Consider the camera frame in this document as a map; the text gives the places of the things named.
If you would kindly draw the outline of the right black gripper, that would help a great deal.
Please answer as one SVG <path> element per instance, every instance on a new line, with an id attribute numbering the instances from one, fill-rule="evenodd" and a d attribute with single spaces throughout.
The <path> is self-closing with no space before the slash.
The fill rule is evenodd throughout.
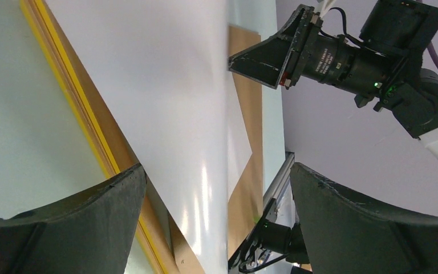
<path id="1" fill-rule="evenodd" d="M 291 88 L 300 77 L 355 95 L 376 95 L 390 69 L 388 58 L 353 47 L 347 36 L 322 34 L 314 7 L 300 4 L 268 39 L 228 58 L 228 70 L 264 86 Z"/>

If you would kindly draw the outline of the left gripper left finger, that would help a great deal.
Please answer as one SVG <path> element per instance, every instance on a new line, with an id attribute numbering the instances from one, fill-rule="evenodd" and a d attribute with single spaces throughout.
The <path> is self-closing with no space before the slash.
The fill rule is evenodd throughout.
<path id="1" fill-rule="evenodd" d="M 57 202 L 0 219 L 0 273 L 123 273 L 143 204 L 140 164 Z"/>

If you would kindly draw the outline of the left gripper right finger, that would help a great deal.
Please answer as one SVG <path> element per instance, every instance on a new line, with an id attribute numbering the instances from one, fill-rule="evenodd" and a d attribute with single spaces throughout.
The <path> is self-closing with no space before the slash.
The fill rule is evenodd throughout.
<path id="1" fill-rule="evenodd" d="M 438 216 L 374 199 L 300 163 L 290 183 L 314 273 L 438 273 Z"/>

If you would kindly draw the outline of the orange flower photo print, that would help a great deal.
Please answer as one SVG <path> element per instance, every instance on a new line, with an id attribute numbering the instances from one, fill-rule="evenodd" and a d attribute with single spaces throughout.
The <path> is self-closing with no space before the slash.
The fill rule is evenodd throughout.
<path id="1" fill-rule="evenodd" d="M 228 201 L 251 155 L 227 1 L 48 1 L 205 273 L 228 272 Z"/>

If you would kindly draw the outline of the yellow wooden picture frame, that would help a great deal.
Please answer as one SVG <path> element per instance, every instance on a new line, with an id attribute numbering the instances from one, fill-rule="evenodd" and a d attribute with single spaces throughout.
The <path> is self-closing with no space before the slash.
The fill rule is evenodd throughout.
<path id="1" fill-rule="evenodd" d="M 20 7 L 87 141 L 108 178 L 137 163 L 121 129 L 45 1 Z M 154 273 L 178 273 L 162 227 L 146 196 L 135 233 Z"/>

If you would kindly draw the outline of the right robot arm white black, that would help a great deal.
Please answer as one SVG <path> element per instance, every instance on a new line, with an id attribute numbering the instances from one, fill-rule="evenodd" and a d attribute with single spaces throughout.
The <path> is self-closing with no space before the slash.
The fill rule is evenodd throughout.
<path id="1" fill-rule="evenodd" d="M 268 39 L 233 54 L 229 71 L 270 88 L 301 77 L 354 94 L 362 108 L 390 110 L 412 138 L 438 160 L 438 70 L 423 67 L 433 52 L 438 7 L 421 1 L 377 1 L 358 38 L 322 30 L 333 1 L 299 5 Z"/>

